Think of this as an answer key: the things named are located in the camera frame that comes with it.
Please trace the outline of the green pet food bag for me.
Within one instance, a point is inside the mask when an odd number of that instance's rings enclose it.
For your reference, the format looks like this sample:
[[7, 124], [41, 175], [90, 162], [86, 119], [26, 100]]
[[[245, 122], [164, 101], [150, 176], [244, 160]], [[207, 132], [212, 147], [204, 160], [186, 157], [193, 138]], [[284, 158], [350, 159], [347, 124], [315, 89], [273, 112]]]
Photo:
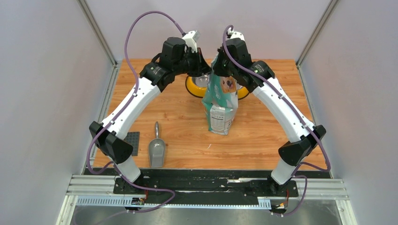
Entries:
[[207, 90], [201, 100], [205, 107], [208, 130], [227, 135], [238, 108], [237, 82], [229, 76], [208, 74]]

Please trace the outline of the grey metal scoop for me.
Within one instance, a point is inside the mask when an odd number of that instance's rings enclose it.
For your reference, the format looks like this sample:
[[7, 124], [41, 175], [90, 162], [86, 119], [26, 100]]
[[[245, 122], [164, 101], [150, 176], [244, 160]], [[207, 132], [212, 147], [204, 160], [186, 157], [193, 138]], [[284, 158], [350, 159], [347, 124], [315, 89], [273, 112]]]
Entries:
[[155, 138], [148, 145], [148, 156], [151, 168], [161, 168], [164, 165], [166, 144], [160, 138], [159, 122], [155, 123]]

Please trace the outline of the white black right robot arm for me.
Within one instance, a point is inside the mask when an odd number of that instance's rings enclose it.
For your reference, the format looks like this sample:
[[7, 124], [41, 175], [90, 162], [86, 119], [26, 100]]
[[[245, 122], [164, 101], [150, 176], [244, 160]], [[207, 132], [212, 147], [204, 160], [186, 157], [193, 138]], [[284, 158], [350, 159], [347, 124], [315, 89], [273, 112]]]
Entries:
[[319, 145], [326, 129], [322, 125], [314, 125], [300, 112], [266, 62], [252, 61], [245, 41], [239, 38], [224, 40], [218, 49], [213, 70], [216, 75], [231, 76], [259, 99], [287, 135], [288, 141], [278, 150], [280, 160], [271, 173], [272, 180], [268, 182], [269, 192], [281, 195], [303, 159]]

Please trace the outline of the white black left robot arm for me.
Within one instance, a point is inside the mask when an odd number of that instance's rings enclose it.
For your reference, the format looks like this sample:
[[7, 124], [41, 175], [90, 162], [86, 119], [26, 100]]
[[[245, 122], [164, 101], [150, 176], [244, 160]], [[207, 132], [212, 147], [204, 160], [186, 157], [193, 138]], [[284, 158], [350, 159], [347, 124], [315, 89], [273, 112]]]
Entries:
[[197, 46], [197, 38], [190, 34], [169, 37], [162, 51], [143, 67], [135, 85], [117, 108], [102, 122], [94, 121], [89, 126], [93, 143], [127, 179], [125, 186], [131, 193], [140, 193], [144, 187], [144, 181], [139, 178], [140, 169], [131, 156], [133, 146], [124, 140], [132, 124], [177, 75], [200, 77], [210, 70]]

